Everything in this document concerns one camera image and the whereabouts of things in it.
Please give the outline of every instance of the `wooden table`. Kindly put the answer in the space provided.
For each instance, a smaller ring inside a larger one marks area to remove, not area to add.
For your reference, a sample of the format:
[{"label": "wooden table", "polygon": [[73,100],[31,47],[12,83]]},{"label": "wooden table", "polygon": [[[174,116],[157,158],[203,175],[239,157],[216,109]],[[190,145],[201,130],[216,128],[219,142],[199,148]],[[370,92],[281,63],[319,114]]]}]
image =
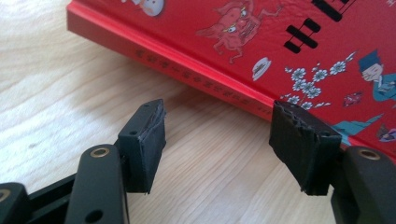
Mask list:
[{"label": "wooden table", "polygon": [[162,160],[132,223],[334,223],[268,145],[269,123],[66,30],[68,1],[0,3],[0,183],[34,192],[114,143],[136,109],[163,98]]}]

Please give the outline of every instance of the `red devil drawing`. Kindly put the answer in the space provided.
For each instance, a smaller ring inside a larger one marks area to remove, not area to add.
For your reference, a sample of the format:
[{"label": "red devil drawing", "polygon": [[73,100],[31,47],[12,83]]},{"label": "red devil drawing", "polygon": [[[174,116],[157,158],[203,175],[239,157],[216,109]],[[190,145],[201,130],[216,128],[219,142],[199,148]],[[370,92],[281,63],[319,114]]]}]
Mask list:
[{"label": "red devil drawing", "polygon": [[256,17],[253,15],[253,0],[236,0],[229,2],[224,7],[216,9],[221,15],[219,21],[209,28],[198,31],[197,35],[216,38],[219,41],[213,46],[218,54],[223,51],[219,49],[222,45],[228,50],[236,50],[238,54],[230,58],[233,63],[235,58],[242,57],[242,47],[257,34],[262,18],[264,16],[277,16],[282,6],[277,8],[277,12],[271,13],[264,8]]}]

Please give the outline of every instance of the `blue hat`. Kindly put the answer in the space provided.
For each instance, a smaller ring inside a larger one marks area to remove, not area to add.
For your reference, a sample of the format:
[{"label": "blue hat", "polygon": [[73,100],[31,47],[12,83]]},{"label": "blue hat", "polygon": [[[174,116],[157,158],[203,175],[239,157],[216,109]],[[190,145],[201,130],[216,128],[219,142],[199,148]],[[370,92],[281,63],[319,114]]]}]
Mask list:
[{"label": "blue hat", "polygon": [[361,68],[361,72],[366,70],[367,68],[371,67],[374,64],[381,64],[381,61],[378,57],[377,50],[367,54],[364,58],[359,60],[359,67]]}]

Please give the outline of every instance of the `wood grain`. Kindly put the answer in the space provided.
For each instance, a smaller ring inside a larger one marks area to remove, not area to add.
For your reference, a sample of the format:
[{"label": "wood grain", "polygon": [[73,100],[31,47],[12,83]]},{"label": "wood grain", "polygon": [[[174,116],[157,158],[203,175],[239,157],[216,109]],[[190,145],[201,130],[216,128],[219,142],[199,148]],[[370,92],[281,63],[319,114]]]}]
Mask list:
[{"label": "wood grain", "polygon": [[334,223],[268,146],[269,123],[66,31],[68,1],[0,3],[0,182],[29,192],[76,172],[147,101],[163,98],[166,139],[132,223]]}]

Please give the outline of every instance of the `red book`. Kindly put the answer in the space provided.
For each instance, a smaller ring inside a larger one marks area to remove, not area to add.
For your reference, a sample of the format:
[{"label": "red book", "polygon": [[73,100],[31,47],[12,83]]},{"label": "red book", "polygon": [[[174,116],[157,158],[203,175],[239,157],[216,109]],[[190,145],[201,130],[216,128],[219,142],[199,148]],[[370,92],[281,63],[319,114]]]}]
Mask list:
[{"label": "red book", "polygon": [[396,160],[396,0],[73,0],[68,29],[271,118],[302,106]]}]

